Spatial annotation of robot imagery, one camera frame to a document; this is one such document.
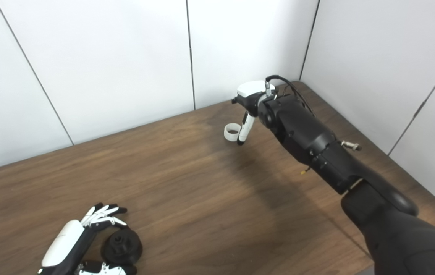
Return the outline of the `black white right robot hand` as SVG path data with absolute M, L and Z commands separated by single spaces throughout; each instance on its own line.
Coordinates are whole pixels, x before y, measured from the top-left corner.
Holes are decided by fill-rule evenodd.
M 239 104 L 246 110 L 237 136 L 239 146 L 245 143 L 255 119 L 258 117 L 259 103 L 274 95 L 276 95 L 275 86 L 265 81 L 250 81 L 238 86 L 237 95 L 231 99 L 231 103 Z

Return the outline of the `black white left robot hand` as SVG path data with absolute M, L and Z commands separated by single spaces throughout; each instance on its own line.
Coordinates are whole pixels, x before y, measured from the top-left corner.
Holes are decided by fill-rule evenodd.
M 127 229 L 116 214 L 127 209 L 102 202 L 91 207 L 81 220 L 67 222 L 55 237 L 41 261 L 38 275 L 135 275 L 134 265 L 110 264 L 106 261 L 83 261 L 97 234 L 110 226 Z

